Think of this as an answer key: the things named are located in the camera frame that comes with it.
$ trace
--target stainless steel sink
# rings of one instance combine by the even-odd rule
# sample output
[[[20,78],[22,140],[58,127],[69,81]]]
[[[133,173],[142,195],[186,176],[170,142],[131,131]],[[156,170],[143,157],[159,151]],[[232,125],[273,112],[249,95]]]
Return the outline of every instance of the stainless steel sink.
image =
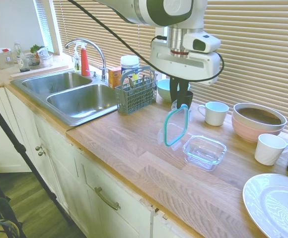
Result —
[[[64,123],[75,126],[117,109],[114,89],[72,71],[11,82]]]
[[[22,85],[37,94],[51,94],[91,83],[92,80],[77,73],[51,74],[27,79]]]
[[[112,88],[91,84],[75,90],[54,94],[47,102],[72,118],[84,118],[116,105],[115,92]]]

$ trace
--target black cup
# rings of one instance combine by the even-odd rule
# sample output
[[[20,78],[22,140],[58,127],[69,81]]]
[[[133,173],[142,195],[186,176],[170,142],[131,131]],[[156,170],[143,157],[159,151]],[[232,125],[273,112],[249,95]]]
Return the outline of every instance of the black cup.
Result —
[[[184,97],[183,104],[186,104],[188,108],[190,108],[192,104],[193,96],[194,96],[193,92],[187,91],[186,96]]]

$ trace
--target stacked bowls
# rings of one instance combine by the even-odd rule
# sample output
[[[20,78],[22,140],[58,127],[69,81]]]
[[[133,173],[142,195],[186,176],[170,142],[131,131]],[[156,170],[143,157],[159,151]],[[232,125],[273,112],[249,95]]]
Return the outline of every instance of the stacked bowls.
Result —
[[[277,111],[253,103],[238,103],[232,112],[234,131],[243,139],[257,142],[261,134],[278,135],[284,129],[287,119]]]

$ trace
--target cabinet knob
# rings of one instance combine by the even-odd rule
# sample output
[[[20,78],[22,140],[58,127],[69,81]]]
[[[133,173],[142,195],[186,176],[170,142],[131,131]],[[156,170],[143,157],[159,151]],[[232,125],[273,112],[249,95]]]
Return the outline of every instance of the cabinet knob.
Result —
[[[36,151],[39,151],[39,150],[41,150],[42,148],[43,148],[42,146],[36,146],[35,150],[36,150]]]
[[[43,155],[45,155],[45,154],[46,154],[45,151],[43,151],[43,152],[40,151],[40,152],[38,153],[39,156],[43,156]]]

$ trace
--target cardboard box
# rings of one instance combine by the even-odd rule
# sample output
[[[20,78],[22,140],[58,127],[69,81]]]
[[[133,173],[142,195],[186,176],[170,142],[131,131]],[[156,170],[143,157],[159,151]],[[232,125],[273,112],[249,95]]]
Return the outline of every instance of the cardboard box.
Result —
[[[121,67],[109,69],[109,87],[115,88],[121,85]]]

